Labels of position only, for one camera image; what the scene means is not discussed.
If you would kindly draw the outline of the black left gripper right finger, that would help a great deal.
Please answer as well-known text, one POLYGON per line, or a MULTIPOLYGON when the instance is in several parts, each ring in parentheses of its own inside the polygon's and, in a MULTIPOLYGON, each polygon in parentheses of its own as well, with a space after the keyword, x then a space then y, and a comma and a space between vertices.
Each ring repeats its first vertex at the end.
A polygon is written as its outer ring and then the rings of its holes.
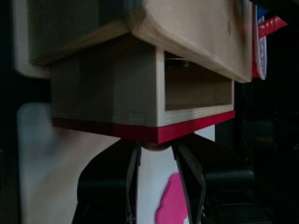
POLYGON ((244 224, 253 207, 249 161, 210 139, 189 135, 173 143, 191 224, 244 224))

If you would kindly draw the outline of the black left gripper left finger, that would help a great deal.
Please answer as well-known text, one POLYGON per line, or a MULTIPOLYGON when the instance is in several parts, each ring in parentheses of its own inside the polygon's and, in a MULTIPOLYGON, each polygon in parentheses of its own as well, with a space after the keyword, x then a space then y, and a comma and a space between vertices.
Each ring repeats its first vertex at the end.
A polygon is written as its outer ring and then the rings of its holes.
POLYGON ((142 147, 121 139, 89 162, 78 184, 71 224, 137 224, 142 147))

